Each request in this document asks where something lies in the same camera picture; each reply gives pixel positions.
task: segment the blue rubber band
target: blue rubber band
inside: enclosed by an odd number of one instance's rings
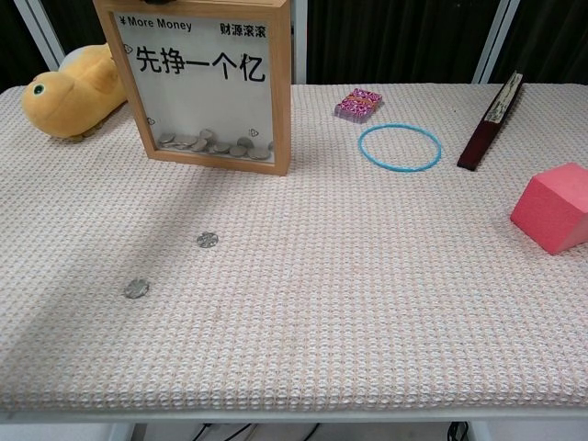
[[[381,162],[375,156],[373,156],[372,154],[370,154],[366,151],[366,148],[364,147],[364,138],[366,138],[366,136],[369,133],[371,133],[372,131],[382,130],[382,129],[408,129],[408,130],[414,130],[414,131],[418,131],[419,133],[422,133],[424,136],[430,138],[431,141],[433,141],[435,143],[435,145],[437,147],[437,153],[435,155],[435,159],[433,159],[433,161],[431,161],[429,164],[425,164],[425,165],[422,165],[420,167],[415,167],[415,168],[399,167],[397,165],[386,164],[386,163]],[[441,159],[441,151],[443,150],[443,148],[441,147],[441,142],[430,131],[427,131],[425,129],[421,129],[420,127],[411,126],[409,124],[401,124],[401,123],[395,123],[395,122],[390,122],[387,124],[379,124],[377,126],[370,127],[369,129],[367,129],[366,131],[364,131],[361,134],[361,136],[359,137],[359,140],[357,141],[357,144],[359,145],[359,151],[362,152],[363,155],[366,156],[366,158],[368,158],[368,160],[371,161],[372,163],[374,163],[375,165],[382,167],[382,168],[385,168],[387,170],[391,170],[392,172],[403,172],[403,173],[422,172],[423,170],[426,170],[428,168],[433,167]]]

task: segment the silver coin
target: silver coin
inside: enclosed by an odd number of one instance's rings
[[[196,141],[196,144],[194,144],[190,147],[190,150],[192,152],[196,152],[196,153],[204,152],[206,150],[207,144],[208,143],[206,142],[206,140],[203,140],[202,138],[200,138],[198,141]]]
[[[229,155],[235,158],[241,158],[247,154],[247,147],[244,145],[233,145],[229,150]]]
[[[269,158],[272,154],[266,147],[254,147],[248,153],[251,159],[256,159],[259,161],[264,161],[265,159]]]
[[[237,145],[242,145],[243,147],[247,147],[248,149],[254,148],[254,142],[244,136],[237,140]]]
[[[214,232],[203,232],[196,239],[196,243],[200,248],[212,248],[219,242],[219,236]]]
[[[162,136],[159,137],[159,142],[161,144],[167,144],[168,142],[173,141],[175,138],[174,133],[164,133]]]
[[[135,278],[124,290],[127,299],[138,299],[143,297],[149,291],[149,282],[142,278]]]
[[[208,129],[201,130],[200,138],[204,140],[211,140],[212,138],[214,138],[214,133],[212,133],[212,131]]]
[[[176,135],[174,138],[174,144],[178,146],[185,145],[189,147],[190,145],[196,144],[197,141],[198,137],[192,135]]]
[[[212,151],[215,153],[228,153],[231,147],[232,146],[228,142],[217,142],[214,147],[212,147]]]

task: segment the wooden frame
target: wooden frame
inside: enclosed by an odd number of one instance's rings
[[[161,161],[199,164],[247,172],[285,175],[290,162],[291,31],[289,0],[177,0],[166,5],[149,5],[142,0],[94,0],[102,29],[119,67],[141,140],[147,156]],[[158,150],[147,121],[138,87],[114,20],[115,12],[165,14],[169,16],[265,21],[269,35],[270,90],[274,162],[256,162],[214,155]]]

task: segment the plush toy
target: plush toy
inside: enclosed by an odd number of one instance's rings
[[[80,141],[126,101],[107,43],[68,55],[58,72],[36,76],[22,96],[30,122],[56,138]]]

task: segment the pink foam cube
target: pink foam cube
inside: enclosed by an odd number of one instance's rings
[[[511,221],[550,254],[588,242],[588,169],[569,163],[533,176]]]

